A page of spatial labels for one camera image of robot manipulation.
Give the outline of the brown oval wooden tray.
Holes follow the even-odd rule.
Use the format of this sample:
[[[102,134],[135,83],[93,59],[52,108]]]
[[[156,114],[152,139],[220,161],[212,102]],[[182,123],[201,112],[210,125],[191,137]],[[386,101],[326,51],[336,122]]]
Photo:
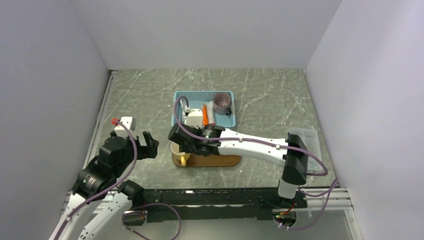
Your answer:
[[[234,167],[241,160],[241,156],[238,155],[202,156],[191,153],[185,155],[188,156],[188,159],[185,160],[185,168]]]

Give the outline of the yellow ceramic mug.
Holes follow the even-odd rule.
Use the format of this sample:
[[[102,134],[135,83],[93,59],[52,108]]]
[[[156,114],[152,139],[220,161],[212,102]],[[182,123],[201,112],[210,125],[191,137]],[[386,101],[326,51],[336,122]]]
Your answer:
[[[173,163],[178,167],[185,167],[187,165],[188,159],[191,157],[191,154],[180,151],[180,146],[175,142],[171,143],[170,149]]]

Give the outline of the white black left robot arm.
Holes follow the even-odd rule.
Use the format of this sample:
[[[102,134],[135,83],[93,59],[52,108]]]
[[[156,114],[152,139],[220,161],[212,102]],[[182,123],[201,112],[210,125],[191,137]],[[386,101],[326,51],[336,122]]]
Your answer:
[[[71,188],[71,195],[51,240],[87,240],[105,227],[126,205],[131,210],[144,203],[144,189],[128,180],[137,161],[154,159],[159,141],[150,132],[143,140],[131,131],[114,130]]]

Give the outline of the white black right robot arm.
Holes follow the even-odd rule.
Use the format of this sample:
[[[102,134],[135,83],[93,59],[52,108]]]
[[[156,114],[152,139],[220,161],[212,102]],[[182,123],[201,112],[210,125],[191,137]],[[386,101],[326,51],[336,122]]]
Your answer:
[[[299,186],[307,180],[309,151],[295,134],[287,138],[264,138],[242,134],[217,125],[194,128],[174,124],[168,139],[184,152],[208,157],[235,155],[263,160],[283,169],[275,194],[276,203],[287,208],[295,201]]]

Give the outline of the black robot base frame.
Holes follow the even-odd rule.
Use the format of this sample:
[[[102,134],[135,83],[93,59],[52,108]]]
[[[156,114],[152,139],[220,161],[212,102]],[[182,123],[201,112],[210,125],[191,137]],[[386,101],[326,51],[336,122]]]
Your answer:
[[[273,220],[307,208],[304,194],[293,199],[280,197],[277,187],[144,189],[130,210],[141,210],[148,223],[171,220],[256,219]]]

